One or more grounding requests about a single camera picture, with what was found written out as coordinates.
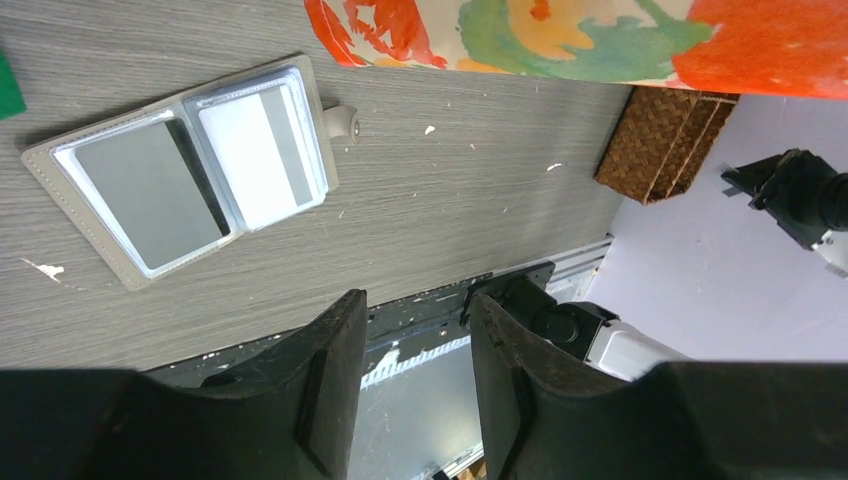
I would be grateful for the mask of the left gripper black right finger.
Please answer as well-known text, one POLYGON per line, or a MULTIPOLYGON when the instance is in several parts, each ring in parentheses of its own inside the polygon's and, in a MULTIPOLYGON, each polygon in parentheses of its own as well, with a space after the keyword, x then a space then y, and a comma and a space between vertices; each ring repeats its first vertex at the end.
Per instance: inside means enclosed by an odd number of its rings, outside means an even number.
POLYGON ((469 308, 492 479, 843 479, 843 364, 667 362, 632 382, 469 308))

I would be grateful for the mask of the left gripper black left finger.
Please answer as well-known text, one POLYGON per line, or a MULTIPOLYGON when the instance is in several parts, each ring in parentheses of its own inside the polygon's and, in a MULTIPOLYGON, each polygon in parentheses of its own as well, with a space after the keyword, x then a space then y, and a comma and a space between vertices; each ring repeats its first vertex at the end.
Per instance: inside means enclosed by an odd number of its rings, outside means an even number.
POLYGON ((131 369, 5 369, 5 479, 343 479, 367 294, 197 387, 131 369))

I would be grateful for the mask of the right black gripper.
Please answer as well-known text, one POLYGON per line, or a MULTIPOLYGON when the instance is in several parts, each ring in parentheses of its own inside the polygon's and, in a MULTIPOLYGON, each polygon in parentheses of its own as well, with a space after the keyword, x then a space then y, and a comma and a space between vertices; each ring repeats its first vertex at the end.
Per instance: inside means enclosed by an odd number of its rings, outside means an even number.
POLYGON ((847 230, 847 174, 808 150, 782 154, 722 172, 725 195, 744 193, 749 207, 767 212, 806 250, 828 233, 847 230))

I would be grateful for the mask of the grey card holder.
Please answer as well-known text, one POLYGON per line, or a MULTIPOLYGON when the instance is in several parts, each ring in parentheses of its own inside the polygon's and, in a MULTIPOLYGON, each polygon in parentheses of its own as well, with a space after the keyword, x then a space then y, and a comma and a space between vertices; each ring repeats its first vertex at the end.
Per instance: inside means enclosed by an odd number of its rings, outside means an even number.
POLYGON ((27 148, 22 163, 130 290, 321 205, 331 142, 354 107, 324 108, 310 59, 269 62, 27 148))

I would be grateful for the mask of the white credit card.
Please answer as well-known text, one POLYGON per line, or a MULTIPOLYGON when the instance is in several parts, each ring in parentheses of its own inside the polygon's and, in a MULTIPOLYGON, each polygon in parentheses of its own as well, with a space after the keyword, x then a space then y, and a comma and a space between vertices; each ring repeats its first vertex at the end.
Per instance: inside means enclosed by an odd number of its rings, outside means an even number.
POLYGON ((314 203, 316 188, 289 102, 271 88, 198 111, 212 151, 249 231, 314 203))

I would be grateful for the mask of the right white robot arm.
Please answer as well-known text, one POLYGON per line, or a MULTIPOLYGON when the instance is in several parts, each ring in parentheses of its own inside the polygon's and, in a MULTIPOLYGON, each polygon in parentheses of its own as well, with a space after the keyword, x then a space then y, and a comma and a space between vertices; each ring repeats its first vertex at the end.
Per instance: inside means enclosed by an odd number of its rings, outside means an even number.
MULTIPOLYGON (((737 168, 721 178, 724 195, 749 196, 798 245, 847 276, 847 175, 808 150, 790 149, 737 168)), ((495 300, 520 326, 584 364, 633 381, 659 363, 685 355, 587 301, 558 303, 530 274, 518 271, 480 283, 473 294, 495 300)))

